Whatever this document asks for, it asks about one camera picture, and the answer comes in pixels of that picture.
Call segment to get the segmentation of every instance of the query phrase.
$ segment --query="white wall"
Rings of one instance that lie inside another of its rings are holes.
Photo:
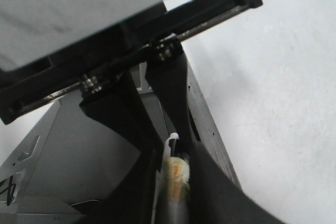
[[[287,223],[336,223],[335,11],[264,0],[184,44],[243,190]]]

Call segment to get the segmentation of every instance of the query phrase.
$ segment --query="white background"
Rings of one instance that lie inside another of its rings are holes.
[[[184,47],[244,192],[336,223],[336,0],[263,1]]]

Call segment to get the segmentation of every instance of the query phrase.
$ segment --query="white surface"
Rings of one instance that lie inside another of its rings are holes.
[[[290,224],[336,223],[335,11],[264,0],[184,44],[243,190]]]
[[[52,103],[21,116],[9,125],[4,125],[0,120],[0,166],[48,111],[51,105]]]
[[[161,0],[1,0],[0,67],[27,64]]]

